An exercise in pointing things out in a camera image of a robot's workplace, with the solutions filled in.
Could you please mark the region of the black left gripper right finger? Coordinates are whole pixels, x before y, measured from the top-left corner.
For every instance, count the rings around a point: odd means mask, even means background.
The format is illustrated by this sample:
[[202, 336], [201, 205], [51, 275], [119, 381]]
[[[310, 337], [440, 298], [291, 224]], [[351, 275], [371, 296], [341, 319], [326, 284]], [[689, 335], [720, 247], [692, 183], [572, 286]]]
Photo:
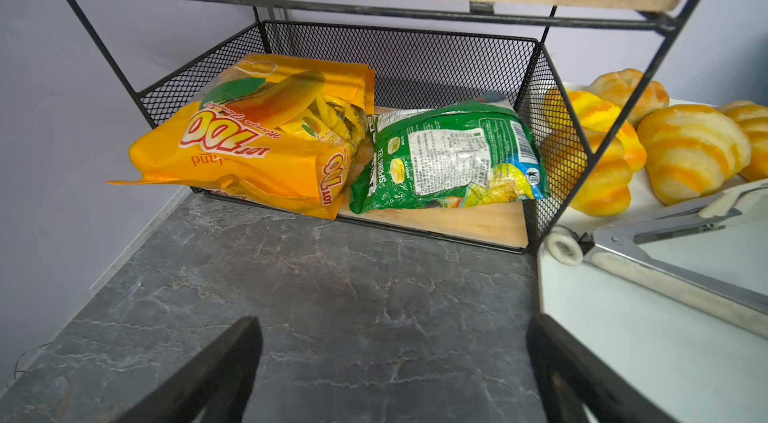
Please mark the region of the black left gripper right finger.
[[549, 422], [672, 422], [547, 314], [535, 315], [526, 347]]

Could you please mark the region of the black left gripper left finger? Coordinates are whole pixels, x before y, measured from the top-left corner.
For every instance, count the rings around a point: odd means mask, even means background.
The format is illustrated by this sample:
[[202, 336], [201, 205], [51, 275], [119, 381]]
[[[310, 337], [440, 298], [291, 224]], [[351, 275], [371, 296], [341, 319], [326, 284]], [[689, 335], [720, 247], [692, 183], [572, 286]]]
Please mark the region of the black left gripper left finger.
[[255, 316], [243, 317], [118, 422], [240, 422], [263, 350]]

